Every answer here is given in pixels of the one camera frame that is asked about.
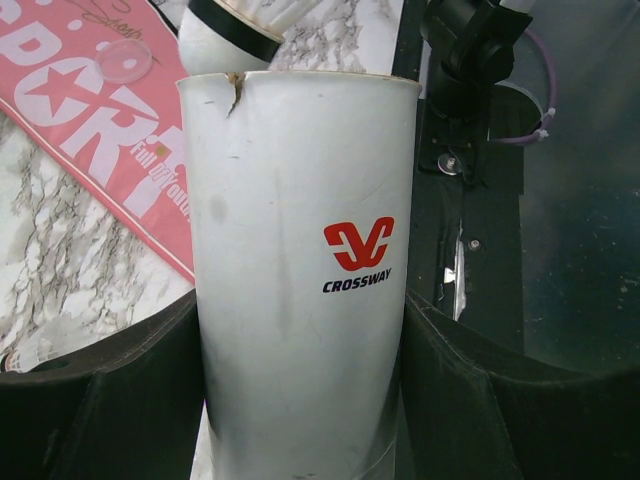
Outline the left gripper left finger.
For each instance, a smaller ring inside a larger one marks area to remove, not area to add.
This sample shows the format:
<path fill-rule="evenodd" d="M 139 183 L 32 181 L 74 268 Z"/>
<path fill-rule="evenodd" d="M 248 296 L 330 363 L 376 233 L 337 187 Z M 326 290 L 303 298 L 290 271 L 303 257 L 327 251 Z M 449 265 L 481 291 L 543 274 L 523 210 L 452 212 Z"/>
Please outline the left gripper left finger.
<path fill-rule="evenodd" d="M 187 479 L 204 403 L 196 295 L 27 373 L 1 358 L 4 479 Z"/>

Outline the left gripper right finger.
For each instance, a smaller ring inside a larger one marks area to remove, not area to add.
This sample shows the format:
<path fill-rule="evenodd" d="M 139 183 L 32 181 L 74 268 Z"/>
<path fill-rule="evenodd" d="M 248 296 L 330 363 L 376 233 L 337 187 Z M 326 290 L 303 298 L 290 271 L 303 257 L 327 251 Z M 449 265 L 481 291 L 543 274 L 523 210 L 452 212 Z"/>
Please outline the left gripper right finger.
<path fill-rule="evenodd" d="M 574 372 L 405 297 L 401 387 L 420 479 L 635 479 L 639 371 Z"/>

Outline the white shuttlecock tube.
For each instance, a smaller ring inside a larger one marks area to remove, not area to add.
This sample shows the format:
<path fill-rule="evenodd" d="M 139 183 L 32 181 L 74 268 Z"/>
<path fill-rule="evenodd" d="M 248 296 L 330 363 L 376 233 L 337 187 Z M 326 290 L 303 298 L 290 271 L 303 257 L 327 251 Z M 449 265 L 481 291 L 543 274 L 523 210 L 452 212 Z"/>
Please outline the white shuttlecock tube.
<path fill-rule="evenodd" d="M 214 477 L 392 478 L 419 84 L 177 87 Z"/>

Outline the clear plastic tube lid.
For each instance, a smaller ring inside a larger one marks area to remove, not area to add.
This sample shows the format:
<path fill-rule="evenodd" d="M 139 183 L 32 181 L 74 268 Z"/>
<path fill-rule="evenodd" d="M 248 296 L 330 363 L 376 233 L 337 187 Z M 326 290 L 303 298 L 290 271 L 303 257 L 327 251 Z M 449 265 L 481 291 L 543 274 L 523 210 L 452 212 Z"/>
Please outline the clear plastic tube lid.
<path fill-rule="evenodd" d="M 149 47 L 136 39 L 122 39 L 106 44 L 97 52 L 95 64 L 107 82 L 128 84 L 140 80 L 151 69 L 153 55 Z"/>

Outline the white shuttlecock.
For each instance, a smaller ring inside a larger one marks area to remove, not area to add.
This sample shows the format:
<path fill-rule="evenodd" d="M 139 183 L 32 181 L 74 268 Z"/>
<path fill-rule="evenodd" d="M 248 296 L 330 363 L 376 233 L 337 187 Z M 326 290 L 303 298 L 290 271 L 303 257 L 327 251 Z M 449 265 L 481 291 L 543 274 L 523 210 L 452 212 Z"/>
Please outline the white shuttlecock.
<path fill-rule="evenodd" d="M 284 33 L 316 1 L 190 1 L 178 31 L 178 52 L 191 75 L 266 70 Z"/>
<path fill-rule="evenodd" d="M 38 365 L 37 355 L 30 350 L 12 350 L 1 358 L 1 372 L 26 373 Z"/>

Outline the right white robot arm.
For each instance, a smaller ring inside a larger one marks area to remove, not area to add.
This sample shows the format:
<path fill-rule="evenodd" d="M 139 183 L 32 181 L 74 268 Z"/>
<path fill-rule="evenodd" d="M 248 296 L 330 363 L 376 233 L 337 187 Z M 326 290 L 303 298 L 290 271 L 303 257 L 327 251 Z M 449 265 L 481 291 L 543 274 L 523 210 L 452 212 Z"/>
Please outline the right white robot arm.
<path fill-rule="evenodd" d="M 509 77 L 514 45 L 532 22 L 533 1 L 429 1 L 420 31 L 431 48 L 426 100 L 436 115 L 467 121 Z"/>

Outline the pink racket bag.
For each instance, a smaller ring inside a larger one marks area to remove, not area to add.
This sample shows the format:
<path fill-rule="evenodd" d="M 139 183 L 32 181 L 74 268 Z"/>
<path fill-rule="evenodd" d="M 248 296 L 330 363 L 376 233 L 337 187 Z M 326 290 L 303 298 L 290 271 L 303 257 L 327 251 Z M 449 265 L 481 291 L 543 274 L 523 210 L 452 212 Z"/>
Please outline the pink racket bag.
<path fill-rule="evenodd" d="M 96 68 L 106 44 L 153 55 L 128 84 Z M 151 1 L 5 1 L 1 108 L 108 210 L 185 278 L 193 260 L 177 31 Z"/>

